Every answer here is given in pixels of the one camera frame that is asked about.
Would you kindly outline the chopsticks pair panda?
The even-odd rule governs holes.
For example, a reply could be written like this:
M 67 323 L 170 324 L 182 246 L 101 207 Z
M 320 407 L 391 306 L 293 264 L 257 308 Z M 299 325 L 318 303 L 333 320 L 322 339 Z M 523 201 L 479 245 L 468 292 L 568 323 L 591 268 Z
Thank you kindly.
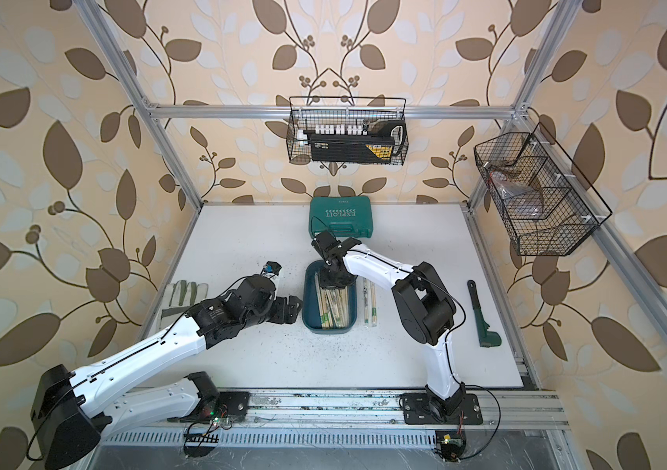
M 371 309 L 370 309 L 370 287 L 369 281 L 362 281 L 362 309 L 363 309 L 363 322 L 367 327 L 371 326 Z

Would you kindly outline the teal plastic storage box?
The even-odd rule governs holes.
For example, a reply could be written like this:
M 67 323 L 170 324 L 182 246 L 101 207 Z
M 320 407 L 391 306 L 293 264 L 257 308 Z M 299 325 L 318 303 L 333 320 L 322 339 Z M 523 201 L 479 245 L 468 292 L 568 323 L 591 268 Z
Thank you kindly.
M 348 301 L 349 301 L 349 313 L 350 313 L 350 326 L 347 328 L 340 329 L 337 327 L 335 322 L 335 308 L 333 303 L 332 292 L 335 290 L 325 290 L 328 306 L 331 312 L 331 317 L 335 325 L 329 329 L 325 330 L 321 328 L 321 319 L 319 315 L 319 305 L 317 302 L 317 294 L 315 288 L 314 276 L 316 273 L 320 273 L 320 269 L 324 266 L 323 262 L 314 262 L 308 266 L 305 272 L 304 279 L 304 294 L 303 294 L 303 307 L 300 313 L 303 324 L 307 327 L 309 331 L 314 334 L 320 335 L 333 335 L 333 334 L 344 334 L 348 332 L 355 324 L 357 319 L 357 292 L 356 287 L 351 285 L 347 287 L 348 290 Z

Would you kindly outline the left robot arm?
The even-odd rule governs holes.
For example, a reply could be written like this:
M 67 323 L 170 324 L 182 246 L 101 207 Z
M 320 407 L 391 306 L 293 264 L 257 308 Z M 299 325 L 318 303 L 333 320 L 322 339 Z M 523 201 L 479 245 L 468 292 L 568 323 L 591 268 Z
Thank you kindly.
M 100 362 L 73 371 L 59 364 L 38 383 L 30 443 L 46 469 L 65 469 L 102 440 L 170 418 L 208 418 L 220 399 L 205 372 L 162 387 L 141 389 L 159 372 L 236 338 L 265 322 L 292 324 L 301 311 L 296 296 L 279 297 L 263 274 L 240 279 L 236 289 L 187 307 L 165 329 Z

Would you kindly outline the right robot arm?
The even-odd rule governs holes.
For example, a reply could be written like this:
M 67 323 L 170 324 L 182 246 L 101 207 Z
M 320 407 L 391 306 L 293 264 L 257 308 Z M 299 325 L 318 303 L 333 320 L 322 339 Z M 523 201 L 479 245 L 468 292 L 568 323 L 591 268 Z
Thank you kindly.
M 406 333 L 424 346 L 427 407 L 446 421 L 466 403 L 466 386 L 450 365 L 448 336 L 456 329 L 458 302 L 427 262 L 402 264 L 380 255 L 360 240 L 337 240 L 330 231 L 314 236 L 312 246 L 324 262 L 322 287 L 344 289 L 361 277 L 392 293 Z

